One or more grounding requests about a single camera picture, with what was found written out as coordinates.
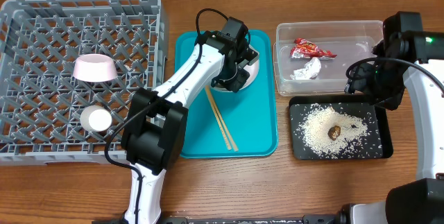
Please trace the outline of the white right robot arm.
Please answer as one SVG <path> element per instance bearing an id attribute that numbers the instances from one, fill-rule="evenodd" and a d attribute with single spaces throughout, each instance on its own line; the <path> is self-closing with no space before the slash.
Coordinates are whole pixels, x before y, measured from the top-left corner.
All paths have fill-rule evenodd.
<path id="1" fill-rule="evenodd" d="M 416 181 L 371 204 L 349 204 L 336 223 L 443 222 L 443 34 L 424 31 L 418 12 L 397 12 L 383 22 L 373 57 L 348 67 L 345 92 L 363 93 L 371 105 L 395 110 L 408 93 L 413 108 Z"/>

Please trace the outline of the pink white small plate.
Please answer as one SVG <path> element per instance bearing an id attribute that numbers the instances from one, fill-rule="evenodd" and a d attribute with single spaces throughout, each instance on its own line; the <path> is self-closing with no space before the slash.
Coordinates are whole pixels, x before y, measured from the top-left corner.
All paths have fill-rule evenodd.
<path id="1" fill-rule="evenodd" d="M 84 82 L 107 82 L 117 77 L 117 70 L 111 57 L 97 53 L 85 54 L 76 59 L 73 76 Z"/>

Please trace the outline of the red snack wrapper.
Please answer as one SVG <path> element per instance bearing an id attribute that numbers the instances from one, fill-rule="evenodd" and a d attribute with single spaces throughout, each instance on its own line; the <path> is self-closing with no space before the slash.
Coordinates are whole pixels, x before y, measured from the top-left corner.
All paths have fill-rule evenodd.
<path id="1" fill-rule="evenodd" d="M 336 54 L 331 51 L 324 51 L 316 44 L 303 38 L 296 38 L 295 46 L 291 49 L 291 58 L 320 58 L 323 60 L 335 59 Z"/>

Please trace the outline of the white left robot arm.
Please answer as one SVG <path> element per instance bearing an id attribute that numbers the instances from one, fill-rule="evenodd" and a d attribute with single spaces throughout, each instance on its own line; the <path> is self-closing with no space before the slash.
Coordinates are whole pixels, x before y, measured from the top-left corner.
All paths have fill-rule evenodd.
<path id="1" fill-rule="evenodd" d="M 248 27 L 229 18 L 220 31 L 199 33 L 186 63 L 168 81 L 136 91 L 121 146 L 132 171 L 130 204 L 123 223 L 156 223 L 169 167 L 185 140 L 189 106 L 208 85 L 238 92 L 250 77 L 247 65 L 259 54 L 247 40 Z"/>

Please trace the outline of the white tissue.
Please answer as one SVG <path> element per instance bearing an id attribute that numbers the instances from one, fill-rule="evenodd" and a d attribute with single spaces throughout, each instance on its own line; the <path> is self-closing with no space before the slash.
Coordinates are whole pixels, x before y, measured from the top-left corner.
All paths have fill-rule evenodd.
<path id="1" fill-rule="evenodd" d="M 321 71 L 321 62 L 318 58 L 312 58 L 303 68 L 296 69 L 290 75 L 292 80 L 311 80 L 315 79 Z"/>

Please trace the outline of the wooden chopstick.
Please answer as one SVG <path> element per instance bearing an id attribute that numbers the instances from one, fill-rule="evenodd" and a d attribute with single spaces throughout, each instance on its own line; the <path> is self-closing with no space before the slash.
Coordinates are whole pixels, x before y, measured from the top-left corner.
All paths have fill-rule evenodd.
<path id="1" fill-rule="evenodd" d="M 223 127 L 223 125 L 222 125 L 222 123 L 221 123 L 220 114 L 216 111 L 216 103 L 215 103 L 214 98 L 213 98 L 213 96 L 212 96 L 212 93 L 211 93 L 211 90 L 210 90 L 210 86 L 209 86 L 209 85 L 206 85 L 206 86 L 205 86 L 205 93 L 206 93 L 206 95 L 207 95 L 207 99 L 208 99 L 208 101 L 209 101 L 209 103 L 210 103 L 211 109 L 212 109 L 212 111 L 213 111 L 213 113 L 214 113 L 214 117 L 215 117 L 215 119 L 216 119 L 216 122 L 217 122 L 217 124 L 218 124 L 218 126 L 219 126 L 219 130 L 221 131 L 221 134 L 222 134 L 222 136 L 223 136 L 223 140 L 224 140 L 224 142 L 225 142 L 226 148 L 227 148 L 228 150 L 231 150 L 232 147 L 231 147 L 230 142 L 229 142 L 229 140 L 228 140 L 228 137 L 227 137 L 227 135 L 226 135 L 225 128 Z"/>
<path id="2" fill-rule="evenodd" d="M 230 142 L 230 145 L 232 147 L 231 150 L 233 150 L 234 152 L 237 152 L 239 150 L 239 148 L 238 148 L 237 144 L 235 143 L 235 141 L 234 141 L 234 139 L 233 139 L 233 137 L 232 137 L 232 135 L 231 135 L 231 133 L 230 133 L 230 131 L 229 131 L 229 129 L 228 129 L 224 119 L 223 119 L 223 116 L 222 116 L 222 114 L 219 111 L 219 108 L 218 108 L 217 104 L 216 104 L 216 111 L 220 114 L 221 123 L 222 123 L 223 127 L 225 128 L 226 135 L 227 135 L 228 140 Z"/>

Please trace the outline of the brown food scrap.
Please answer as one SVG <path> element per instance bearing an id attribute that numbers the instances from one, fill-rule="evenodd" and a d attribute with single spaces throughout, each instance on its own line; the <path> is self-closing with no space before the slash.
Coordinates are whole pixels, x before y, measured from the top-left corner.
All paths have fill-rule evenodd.
<path id="1" fill-rule="evenodd" d="M 331 127 L 327 132 L 328 137 L 335 141 L 337 138 L 341 135 L 341 127 L 340 126 L 333 126 Z"/>

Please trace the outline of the large white plate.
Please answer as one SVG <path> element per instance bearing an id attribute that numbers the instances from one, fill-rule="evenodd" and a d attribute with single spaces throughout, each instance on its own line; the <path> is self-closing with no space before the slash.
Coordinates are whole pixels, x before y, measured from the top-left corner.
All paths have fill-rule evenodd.
<path id="1" fill-rule="evenodd" d="M 254 63 L 252 63 L 251 65 L 247 64 L 244 67 L 244 69 L 249 73 L 249 77 L 246 80 L 246 83 L 241 88 L 241 90 L 251 85 L 259 73 L 259 52 L 251 44 L 249 45 L 249 49 L 254 51 L 257 54 L 257 57 L 255 58 Z"/>

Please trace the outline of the white paper cup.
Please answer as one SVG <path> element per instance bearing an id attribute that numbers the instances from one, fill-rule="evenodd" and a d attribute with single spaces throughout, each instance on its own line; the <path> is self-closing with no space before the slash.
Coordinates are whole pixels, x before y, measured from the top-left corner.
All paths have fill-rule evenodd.
<path id="1" fill-rule="evenodd" d="M 80 124 L 86 131 L 102 132 L 111 126 L 112 116 L 105 108 L 91 105 L 81 112 Z"/>

